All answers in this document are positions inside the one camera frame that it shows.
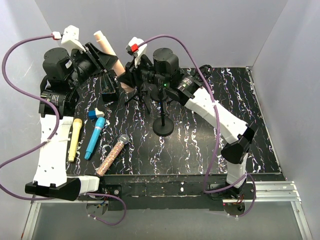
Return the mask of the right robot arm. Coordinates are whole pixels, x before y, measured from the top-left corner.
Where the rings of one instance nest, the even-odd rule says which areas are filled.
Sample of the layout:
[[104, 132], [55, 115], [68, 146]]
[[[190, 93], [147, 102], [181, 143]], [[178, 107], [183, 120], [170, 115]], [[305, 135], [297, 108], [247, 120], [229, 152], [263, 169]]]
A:
[[226, 191], [232, 199], [237, 199], [245, 192], [246, 163], [249, 149], [257, 133], [255, 123], [246, 123], [228, 111], [213, 99], [212, 91], [205, 88], [206, 81], [199, 81], [184, 74], [179, 65], [179, 58], [169, 48], [159, 48], [153, 52], [150, 60], [143, 46], [134, 44], [126, 48], [133, 60], [125, 65], [125, 72], [118, 80], [124, 90], [138, 89], [143, 83], [154, 84], [164, 90], [173, 101], [201, 116], [216, 129], [216, 135], [223, 136], [226, 145], [221, 150], [227, 161], [225, 187], [204, 189], [207, 194]]

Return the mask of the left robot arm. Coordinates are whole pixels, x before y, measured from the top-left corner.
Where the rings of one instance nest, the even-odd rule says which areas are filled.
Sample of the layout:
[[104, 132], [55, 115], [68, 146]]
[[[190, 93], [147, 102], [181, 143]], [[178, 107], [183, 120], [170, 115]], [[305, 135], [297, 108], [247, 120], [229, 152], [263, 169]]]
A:
[[91, 78], [106, 76], [117, 60], [117, 56], [100, 51], [90, 42], [83, 47], [55, 47], [44, 54], [45, 76], [38, 109], [44, 146], [33, 180], [25, 184], [25, 193], [67, 201], [88, 192], [95, 200], [106, 196], [106, 187], [98, 177], [68, 176], [66, 158], [78, 88]]

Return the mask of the pale pink microphone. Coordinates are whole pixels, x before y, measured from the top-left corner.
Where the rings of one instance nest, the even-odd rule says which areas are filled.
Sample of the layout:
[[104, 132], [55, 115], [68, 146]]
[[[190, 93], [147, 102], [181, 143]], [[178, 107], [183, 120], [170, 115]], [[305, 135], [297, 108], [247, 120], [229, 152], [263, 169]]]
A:
[[[115, 51], [113, 50], [111, 44], [107, 40], [106, 36], [102, 33], [101, 30], [96, 31], [94, 34], [94, 37], [96, 39], [96, 42], [100, 45], [102, 48], [103, 52], [109, 55], [116, 56]], [[116, 73], [116, 76], [119, 77], [120, 75], [125, 73], [125, 68], [122, 65], [121, 61], [118, 59], [117, 62], [113, 66], [113, 70]], [[121, 82], [120, 83], [121, 87], [125, 90], [126, 93], [131, 93], [135, 89], [130, 87], [129, 85]]]

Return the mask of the black tripod shock-mount stand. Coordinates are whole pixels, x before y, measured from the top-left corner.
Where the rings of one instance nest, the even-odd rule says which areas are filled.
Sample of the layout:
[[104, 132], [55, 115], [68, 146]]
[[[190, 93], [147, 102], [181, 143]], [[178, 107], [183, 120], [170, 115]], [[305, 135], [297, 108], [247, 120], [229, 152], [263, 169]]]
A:
[[[210, 78], [210, 76], [212, 75], [212, 72], [214, 70], [214, 68], [209, 65], [209, 64], [205, 64], [199, 67], [200, 72], [202, 73], [203, 77], [205, 80], [208, 80]], [[203, 82], [202, 77], [200, 76], [199, 72], [195, 69], [194, 73], [191, 74], [197, 81], [199, 82]]]

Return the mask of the blue white small box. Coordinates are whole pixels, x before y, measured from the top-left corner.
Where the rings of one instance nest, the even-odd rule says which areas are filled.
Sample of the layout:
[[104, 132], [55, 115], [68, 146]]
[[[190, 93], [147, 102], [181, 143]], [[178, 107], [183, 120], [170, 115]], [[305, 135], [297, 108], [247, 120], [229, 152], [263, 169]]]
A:
[[95, 110], [90, 110], [88, 112], [88, 117], [89, 117], [90, 120], [103, 118], [104, 116], [105, 116], [104, 112], [98, 110], [97, 108], [95, 108]]

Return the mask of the glitter silver-head microphone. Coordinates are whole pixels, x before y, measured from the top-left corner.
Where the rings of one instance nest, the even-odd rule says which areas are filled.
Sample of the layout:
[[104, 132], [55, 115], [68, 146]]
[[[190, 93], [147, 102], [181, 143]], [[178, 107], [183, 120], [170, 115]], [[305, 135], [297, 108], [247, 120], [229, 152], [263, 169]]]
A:
[[99, 168], [96, 170], [96, 174], [100, 177], [102, 177], [107, 170], [110, 168], [114, 160], [117, 158], [117, 156], [120, 154], [124, 146], [129, 142], [129, 136], [127, 134], [122, 134], [115, 146], [111, 149], [107, 157], [104, 159], [104, 161], [101, 163]]

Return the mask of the black round-base mic stand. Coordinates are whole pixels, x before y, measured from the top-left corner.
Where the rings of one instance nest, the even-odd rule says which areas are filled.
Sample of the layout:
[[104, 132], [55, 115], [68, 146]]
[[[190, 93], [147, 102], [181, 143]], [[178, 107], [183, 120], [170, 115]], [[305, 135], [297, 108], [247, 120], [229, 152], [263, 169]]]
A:
[[160, 88], [158, 90], [158, 99], [160, 104], [160, 117], [158, 117], [152, 125], [152, 129], [157, 136], [167, 137], [174, 131], [174, 123], [169, 119], [164, 111], [164, 90]]

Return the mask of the cream yellow microphone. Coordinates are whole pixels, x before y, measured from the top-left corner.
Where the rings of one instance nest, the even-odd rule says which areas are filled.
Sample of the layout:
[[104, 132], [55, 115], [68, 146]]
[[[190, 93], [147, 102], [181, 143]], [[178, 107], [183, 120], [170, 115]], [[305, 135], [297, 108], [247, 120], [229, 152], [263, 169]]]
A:
[[69, 153], [68, 153], [68, 162], [72, 163], [75, 160], [80, 130], [82, 128], [83, 122], [80, 118], [75, 118], [72, 123], [72, 135], [70, 140], [69, 146]]

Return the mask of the teal blue microphone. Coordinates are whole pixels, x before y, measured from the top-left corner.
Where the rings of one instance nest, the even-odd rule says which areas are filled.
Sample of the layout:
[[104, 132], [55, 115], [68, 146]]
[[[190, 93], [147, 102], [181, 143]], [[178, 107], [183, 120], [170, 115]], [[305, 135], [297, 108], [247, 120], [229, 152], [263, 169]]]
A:
[[84, 159], [85, 160], [89, 160], [90, 159], [91, 154], [93, 153], [93, 150], [94, 150], [95, 145], [97, 143], [97, 140], [98, 140], [98, 138], [100, 136], [101, 130], [105, 126], [105, 122], [106, 122], [106, 120], [105, 120], [104, 117], [99, 117], [96, 120], [93, 133], [92, 133], [92, 135], [90, 137], [89, 143], [88, 143], [86, 151], [85, 151], [85, 155], [84, 155]]

